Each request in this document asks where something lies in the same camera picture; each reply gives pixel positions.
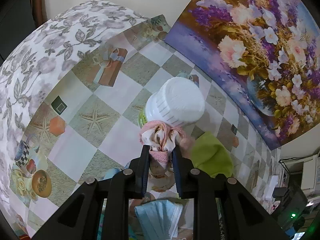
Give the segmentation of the lime green cloth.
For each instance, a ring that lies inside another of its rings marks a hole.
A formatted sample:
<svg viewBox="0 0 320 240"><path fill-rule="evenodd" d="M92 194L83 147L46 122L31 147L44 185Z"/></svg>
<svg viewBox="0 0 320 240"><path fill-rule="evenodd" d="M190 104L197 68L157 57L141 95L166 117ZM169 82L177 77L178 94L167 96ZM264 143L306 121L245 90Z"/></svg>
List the lime green cloth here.
<svg viewBox="0 0 320 240"><path fill-rule="evenodd" d="M212 178L218 174L232 176L233 163L230 153L211 132L205 132L195 140L190 159L195 168L206 172Z"/></svg>

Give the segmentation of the floral oil painting canvas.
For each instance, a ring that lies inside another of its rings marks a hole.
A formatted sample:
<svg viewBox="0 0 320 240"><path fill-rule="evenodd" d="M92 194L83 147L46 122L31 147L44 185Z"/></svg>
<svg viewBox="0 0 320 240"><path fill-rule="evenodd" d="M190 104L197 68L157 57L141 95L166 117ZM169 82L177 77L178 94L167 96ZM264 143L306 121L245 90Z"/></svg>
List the floral oil painting canvas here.
<svg viewBox="0 0 320 240"><path fill-rule="evenodd" d="M270 149L319 123L319 27L301 0L191 0L165 37Z"/></svg>

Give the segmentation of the blue face mask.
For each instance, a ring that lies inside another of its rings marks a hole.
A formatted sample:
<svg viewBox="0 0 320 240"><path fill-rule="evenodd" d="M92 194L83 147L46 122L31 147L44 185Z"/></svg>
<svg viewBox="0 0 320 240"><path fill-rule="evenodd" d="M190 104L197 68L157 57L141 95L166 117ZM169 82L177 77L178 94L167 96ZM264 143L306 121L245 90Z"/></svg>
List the blue face mask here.
<svg viewBox="0 0 320 240"><path fill-rule="evenodd" d="M183 205L167 199L155 200L135 207L144 239L173 239L178 236L178 223Z"/></svg>

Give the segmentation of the pink floral scrunchie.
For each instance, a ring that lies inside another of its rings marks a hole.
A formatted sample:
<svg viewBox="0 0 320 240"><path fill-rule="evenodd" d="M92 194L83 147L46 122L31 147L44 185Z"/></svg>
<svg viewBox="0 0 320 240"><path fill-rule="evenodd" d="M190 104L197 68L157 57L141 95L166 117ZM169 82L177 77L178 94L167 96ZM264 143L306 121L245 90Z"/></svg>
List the pink floral scrunchie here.
<svg viewBox="0 0 320 240"><path fill-rule="evenodd" d="M140 130L140 142L149 146L151 173L160 175L169 169L174 148L178 146L182 155L187 158L195 139L180 127L173 127L162 121L150 121Z"/></svg>

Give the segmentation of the grey floral bedsheet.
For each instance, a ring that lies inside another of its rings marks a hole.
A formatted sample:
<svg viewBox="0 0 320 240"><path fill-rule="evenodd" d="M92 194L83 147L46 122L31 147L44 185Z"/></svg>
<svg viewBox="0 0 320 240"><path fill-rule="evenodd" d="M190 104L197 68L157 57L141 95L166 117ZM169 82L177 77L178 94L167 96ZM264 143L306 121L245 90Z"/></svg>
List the grey floral bedsheet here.
<svg viewBox="0 0 320 240"><path fill-rule="evenodd" d="M27 36L1 65L1 212L16 223L9 173L32 117L56 84L101 42L145 21L132 9L90 0L49 19Z"/></svg>

